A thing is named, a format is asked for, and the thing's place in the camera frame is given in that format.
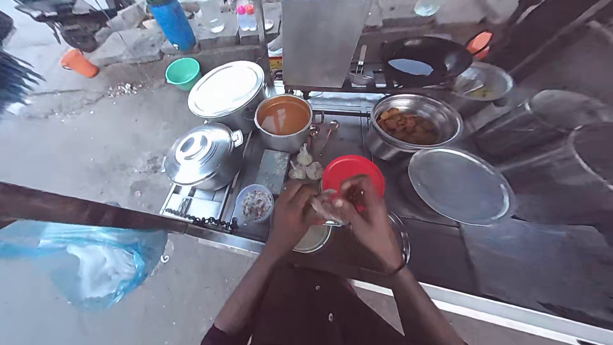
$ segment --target blue water bottle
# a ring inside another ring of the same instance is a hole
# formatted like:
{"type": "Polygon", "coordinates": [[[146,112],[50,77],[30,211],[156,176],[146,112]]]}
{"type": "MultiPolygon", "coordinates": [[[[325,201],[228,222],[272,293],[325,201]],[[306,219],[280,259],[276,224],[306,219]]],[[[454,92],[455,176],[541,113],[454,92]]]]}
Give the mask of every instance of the blue water bottle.
{"type": "Polygon", "coordinates": [[[177,0],[147,0],[168,41],[179,50],[189,50],[196,45],[194,31],[177,0]]]}

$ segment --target concrete ground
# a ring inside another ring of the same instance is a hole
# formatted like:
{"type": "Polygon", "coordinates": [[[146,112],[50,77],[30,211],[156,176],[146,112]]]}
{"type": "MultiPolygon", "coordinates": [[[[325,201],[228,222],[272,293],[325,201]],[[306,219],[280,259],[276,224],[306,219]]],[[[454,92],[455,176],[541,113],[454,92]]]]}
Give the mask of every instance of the concrete ground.
{"type": "MultiPolygon", "coordinates": [[[[164,83],[169,61],[116,64],[86,79],[59,66],[66,44],[12,6],[0,4],[17,27],[6,50],[32,63],[47,82],[17,115],[0,114],[0,180],[157,213],[170,187],[162,158],[179,135],[202,123],[189,111],[187,94],[164,83]],[[143,87],[107,97],[109,87],[126,82],[143,87]]],[[[212,68],[208,61],[201,63],[212,68]]],[[[253,259],[189,236],[170,235],[167,247],[168,263],[99,312],[69,304],[33,260],[0,260],[0,344],[197,344],[253,259]]],[[[393,300],[359,294],[400,327],[393,300]]],[[[492,327],[459,318],[456,327],[471,344],[504,343],[492,327]]],[[[517,339],[509,336],[508,343],[517,339]]]]}

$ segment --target red plastic lid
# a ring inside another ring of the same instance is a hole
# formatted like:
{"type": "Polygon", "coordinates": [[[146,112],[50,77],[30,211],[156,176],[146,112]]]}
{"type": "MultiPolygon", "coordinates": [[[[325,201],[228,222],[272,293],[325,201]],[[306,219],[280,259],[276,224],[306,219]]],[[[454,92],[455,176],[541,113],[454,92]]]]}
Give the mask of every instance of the red plastic lid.
{"type": "Polygon", "coordinates": [[[331,161],[324,170],[321,187],[323,190],[334,189],[338,192],[341,188],[341,182],[355,175],[368,175],[379,196],[383,196],[385,179],[381,170],[373,162],[362,156],[347,155],[331,161]]]}

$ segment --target person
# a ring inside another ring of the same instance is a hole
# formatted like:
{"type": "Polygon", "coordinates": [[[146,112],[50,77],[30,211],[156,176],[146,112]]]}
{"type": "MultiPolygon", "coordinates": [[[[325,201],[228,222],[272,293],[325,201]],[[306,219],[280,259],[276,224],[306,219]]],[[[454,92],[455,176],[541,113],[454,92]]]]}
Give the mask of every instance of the person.
{"type": "Polygon", "coordinates": [[[308,202],[317,191],[290,181],[275,203],[262,253],[245,274],[201,345],[248,344],[465,344],[404,265],[384,201],[366,176],[341,185],[334,201],[358,241],[389,275],[404,336],[370,309],[346,280],[290,265],[285,260],[316,214],[308,202]],[[344,198],[364,191],[358,214],[344,198]]]}

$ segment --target bracelet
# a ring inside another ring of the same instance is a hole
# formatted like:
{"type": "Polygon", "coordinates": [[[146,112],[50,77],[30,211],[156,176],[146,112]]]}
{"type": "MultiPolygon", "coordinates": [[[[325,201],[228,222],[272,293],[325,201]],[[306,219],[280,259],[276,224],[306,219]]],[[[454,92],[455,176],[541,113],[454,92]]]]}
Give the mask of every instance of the bracelet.
{"type": "Polygon", "coordinates": [[[395,276],[396,274],[398,274],[398,272],[400,272],[405,267],[405,265],[406,264],[402,262],[398,268],[394,269],[391,273],[388,273],[387,276],[389,277],[395,276]]]}

